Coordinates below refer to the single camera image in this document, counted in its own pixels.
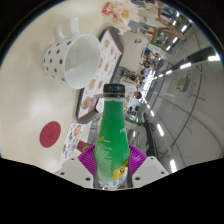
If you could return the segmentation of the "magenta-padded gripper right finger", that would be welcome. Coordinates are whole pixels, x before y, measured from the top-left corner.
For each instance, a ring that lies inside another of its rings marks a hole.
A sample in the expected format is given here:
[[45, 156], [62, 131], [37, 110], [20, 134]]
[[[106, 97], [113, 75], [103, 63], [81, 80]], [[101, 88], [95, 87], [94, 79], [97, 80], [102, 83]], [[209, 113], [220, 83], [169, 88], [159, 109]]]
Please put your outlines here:
[[168, 175], [166, 169], [155, 156], [147, 157], [134, 146], [129, 146], [130, 157], [126, 186], [140, 188]]

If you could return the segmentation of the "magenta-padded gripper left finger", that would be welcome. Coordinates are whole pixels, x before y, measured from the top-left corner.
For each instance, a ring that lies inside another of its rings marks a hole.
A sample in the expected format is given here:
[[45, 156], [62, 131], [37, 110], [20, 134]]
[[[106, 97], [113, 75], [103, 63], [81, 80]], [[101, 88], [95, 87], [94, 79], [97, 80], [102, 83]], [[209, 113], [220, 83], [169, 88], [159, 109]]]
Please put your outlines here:
[[81, 187], [93, 188], [96, 174], [94, 149], [91, 146], [78, 157], [67, 160], [56, 175]]

